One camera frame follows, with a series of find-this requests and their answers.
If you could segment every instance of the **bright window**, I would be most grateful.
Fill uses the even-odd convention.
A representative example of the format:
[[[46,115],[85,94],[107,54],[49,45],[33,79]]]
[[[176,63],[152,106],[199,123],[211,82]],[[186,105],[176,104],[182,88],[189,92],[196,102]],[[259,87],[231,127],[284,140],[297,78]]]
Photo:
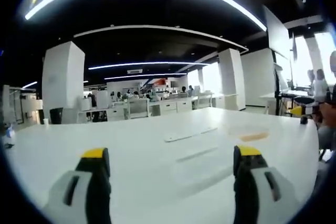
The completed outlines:
[[[194,70],[188,73],[188,86],[191,85],[193,88],[199,86],[198,70]]]
[[[303,36],[296,37],[295,41],[298,52],[298,59],[296,62],[294,62],[293,52],[291,51],[293,82],[295,86],[305,87],[310,85],[307,72],[308,70],[313,69],[313,64],[311,63],[309,49],[305,38]],[[290,39],[289,42],[291,45],[290,48],[292,48],[293,39]]]
[[[221,92],[221,81],[218,62],[203,68],[204,90],[211,90],[213,93]]]
[[[335,83],[335,76],[330,69],[330,55],[336,50],[334,41],[330,33],[318,33],[315,34],[317,45],[319,46],[324,76],[327,83]]]

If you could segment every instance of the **white cabinet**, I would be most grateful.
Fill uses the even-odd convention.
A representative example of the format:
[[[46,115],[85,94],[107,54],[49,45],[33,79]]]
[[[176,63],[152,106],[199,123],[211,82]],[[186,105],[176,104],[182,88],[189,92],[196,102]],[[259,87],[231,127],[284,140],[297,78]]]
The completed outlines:
[[[160,104],[160,114],[167,115],[177,113],[176,102],[163,102]]]
[[[191,100],[188,101],[179,101],[177,102],[177,112],[186,112],[186,111],[192,111],[192,102]]]
[[[123,107],[116,107],[106,110],[107,114],[107,121],[120,121],[125,120],[124,108]]]
[[[212,107],[225,109],[225,98],[224,96],[212,98]]]

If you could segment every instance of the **desk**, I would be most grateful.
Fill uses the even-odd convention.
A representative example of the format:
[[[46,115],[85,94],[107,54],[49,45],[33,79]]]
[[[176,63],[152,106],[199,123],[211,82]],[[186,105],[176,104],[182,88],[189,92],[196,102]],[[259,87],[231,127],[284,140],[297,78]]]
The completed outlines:
[[[149,106],[152,109],[153,116],[176,114],[191,111],[192,101],[195,99],[197,99],[197,97],[162,100],[158,102],[150,102]]]
[[[306,91],[288,90],[286,92],[283,92],[283,94],[288,96],[288,97],[292,97],[292,98],[295,98],[295,97],[314,98],[313,96],[308,95],[308,93]],[[271,112],[271,114],[275,114],[275,113],[272,113],[272,112],[275,112],[275,110],[276,110],[275,94],[274,93],[269,93],[269,94],[262,95],[259,98],[266,102],[264,114],[266,114],[267,111]]]
[[[166,143],[208,127],[206,134]],[[39,209],[53,183],[75,169],[90,148],[107,147],[112,186],[110,215],[118,224],[233,223],[233,132],[265,129],[258,148],[269,166],[290,180],[303,205],[318,169],[318,136],[312,121],[205,108],[181,114],[117,122],[34,125],[16,133],[6,150],[10,166]]]
[[[127,118],[127,104],[124,102],[115,102],[113,107],[107,109],[92,108],[90,110],[78,111],[77,123],[86,123],[86,113],[106,111],[107,121],[119,121]]]

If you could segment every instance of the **white wall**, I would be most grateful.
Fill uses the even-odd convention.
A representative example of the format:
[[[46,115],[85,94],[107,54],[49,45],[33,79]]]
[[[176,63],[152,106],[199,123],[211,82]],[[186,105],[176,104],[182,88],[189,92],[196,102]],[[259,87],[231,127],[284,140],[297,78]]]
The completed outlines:
[[[129,88],[140,88],[147,79],[141,80],[129,80],[129,81],[111,81],[107,83],[107,92],[111,94],[114,91],[114,94],[117,95],[118,92],[122,94],[123,89]]]
[[[269,48],[241,56],[246,105],[265,106],[259,96],[275,91],[274,64]]]

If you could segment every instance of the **column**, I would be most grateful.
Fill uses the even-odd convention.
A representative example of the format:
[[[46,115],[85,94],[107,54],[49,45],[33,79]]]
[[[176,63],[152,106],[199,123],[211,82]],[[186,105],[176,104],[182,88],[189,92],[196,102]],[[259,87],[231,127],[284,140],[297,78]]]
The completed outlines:
[[[222,80],[224,95],[237,94],[239,110],[245,109],[245,85],[240,53],[234,49],[227,49],[219,54],[219,73]]]
[[[309,50],[309,55],[311,58],[311,63],[313,65],[313,70],[314,70],[314,73],[316,74],[316,71],[318,69],[323,69],[321,52],[320,52],[319,46],[317,44],[315,36],[304,38],[304,39],[306,40],[308,50]]]
[[[42,74],[45,118],[55,108],[78,108],[83,98],[85,54],[72,41],[46,51]]]
[[[204,92],[204,79],[203,79],[203,68],[198,70],[198,80],[200,81],[199,88],[201,92]]]

